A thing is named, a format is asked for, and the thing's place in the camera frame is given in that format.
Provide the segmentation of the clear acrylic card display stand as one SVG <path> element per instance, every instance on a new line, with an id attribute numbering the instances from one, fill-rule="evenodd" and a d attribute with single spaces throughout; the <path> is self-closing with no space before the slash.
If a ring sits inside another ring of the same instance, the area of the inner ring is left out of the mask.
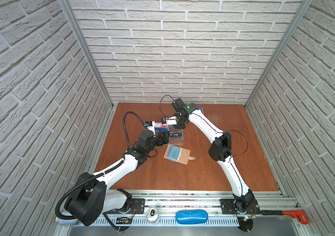
<path id="1" fill-rule="evenodd" d="M 167 144 L 171 145 L 183 145 L 184 144 L 184 130 L 177 129 L 173 125 L 155 123 L 155 132 L 161 136 L 163 141 L 167 141 Z"/>

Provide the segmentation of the beige leather card holder wallet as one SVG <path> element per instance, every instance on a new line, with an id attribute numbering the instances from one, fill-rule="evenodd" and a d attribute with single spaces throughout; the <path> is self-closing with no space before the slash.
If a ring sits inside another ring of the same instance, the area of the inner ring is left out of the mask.
<path id="1" fill-rule="evenodd" d="M 170 144 L 167 146 L 164 158 L 184 165 L 196 160 L 195 156 L 191 156 L 190 150 Z"/>

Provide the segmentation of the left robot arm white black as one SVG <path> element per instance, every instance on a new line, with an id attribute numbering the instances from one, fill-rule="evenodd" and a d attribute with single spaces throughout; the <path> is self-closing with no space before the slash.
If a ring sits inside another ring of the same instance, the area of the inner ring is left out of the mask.
<path id="1" fill-rule="evenodd" d="M 96 219 L 113 209 L 127 211 L 132 195 L 123 189 L 110 188 L 123 177 L 141 167 L 156 147 L 169 143 L 169 132 L 154 133 L 146 129 L 122 157 L 111 166 L 94 174 L 85 172 L 75 186 L 58 201 L 55 215 L 61 220 L 77 220 L 89 226 Z"/>

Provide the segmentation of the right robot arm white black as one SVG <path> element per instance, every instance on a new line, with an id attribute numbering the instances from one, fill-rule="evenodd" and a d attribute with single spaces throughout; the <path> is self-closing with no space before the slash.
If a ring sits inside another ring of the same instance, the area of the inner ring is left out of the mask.
<path id="1" fill-rule="evenodd" d="M 231 151 L 231 134 L 216 127 L 194 104 L 185 104 L 180 98 L 172 102 L 175 110 L 176 127 L 185 128 L 189 122 L 193 123 L 210 141 L 209 156 L 216 161 L 231 185 L 234 209 L 245 214 L 255 203 L 255 196 L 247 186 L 238 171 Z"/>

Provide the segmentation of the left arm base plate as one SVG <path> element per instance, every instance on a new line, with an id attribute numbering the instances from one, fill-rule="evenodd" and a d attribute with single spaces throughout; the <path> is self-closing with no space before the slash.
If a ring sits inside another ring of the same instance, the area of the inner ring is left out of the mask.
<path id="1" fill-rule="evenodd" d="M 113 209 L 107 211 L 106 214 L 144 214 L 145 199 L 135 198 L 130 201 L 130 208 L 126 211 L 124 209 Z"/>

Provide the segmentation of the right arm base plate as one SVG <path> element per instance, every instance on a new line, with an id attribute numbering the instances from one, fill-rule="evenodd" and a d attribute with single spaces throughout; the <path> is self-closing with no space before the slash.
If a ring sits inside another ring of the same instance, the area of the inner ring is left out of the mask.
<path id="1" fill-rule="evenodd" d="M 222 213 L 224 215 L 229 214 L 249 214 L 249 215 L 257 215 L 261 214 L 261 210 L 259 208 L 259 204 L 256 200 L 253 200 L 247 204 L 242 204 L 240 201 L 236 201 L 235 199 L 221 199 L 220 207 Z"/>

